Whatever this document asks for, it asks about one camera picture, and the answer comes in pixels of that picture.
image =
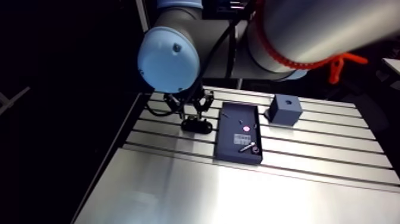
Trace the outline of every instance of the robotic arm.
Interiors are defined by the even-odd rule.
[[[345,52],[400,29],[399,0],[251,0],[241,11],[249,21],[232,22],[203,20],[201,0],[159,0],[158,8],[138,67],[146,82],[165,93],[171,112],[148,109],[159,116],[179,112],[185,119],[184,105],[193,104],[200,113],[190,117],[196,128],[191,124],[189,130],[203,133],[212,127],[200,120],[201,112],[213,100],[201,86],[203,77],[281,81],[331,63],[330,82],[336,83],[343,59],[366,63]]]

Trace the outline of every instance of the aluminum table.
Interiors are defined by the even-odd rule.
[[[177,114],[143,110],[76,224],[400,223],[400,180],[353,104],[300,98],[304,112],[288,128],[262,115],[272,94],[205,88],[214,130],[184,133]],[[162,99],[149,105],[168,111]],[[223,101],[258,106],[259,166],[213,160]]]

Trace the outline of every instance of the sticker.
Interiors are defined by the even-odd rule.
[[[240,135],[240,134],[234,134],[233,135],[233,143],[236,145],[248,145],[251,142],[251,136],[250,135]]]

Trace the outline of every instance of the small metal part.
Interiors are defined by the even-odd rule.
[[[248,144],[248,145],[246,145],[245,147],[241,148],[241,149],[239,150],[239,152],[242,153],[242,152],[248,150],[249,148],[253,147],[254,145],[255,145],[254,142],[250,142],[250,144]]]
[[[252,151],[254,154],[258,154],[258,153],[260,152],[260,149],[259,149],[257,146],[254,146],[253,148],[251,148],[251,151]]]

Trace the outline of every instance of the black box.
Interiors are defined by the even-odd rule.
[[[259,125],[257,106],[224,102],[218,124],[215,159],[260,164],[263,160],[263,150]],[[242,153],[239,152],[251,142],[258,148],[257,153],[252,151],[252,147]]]

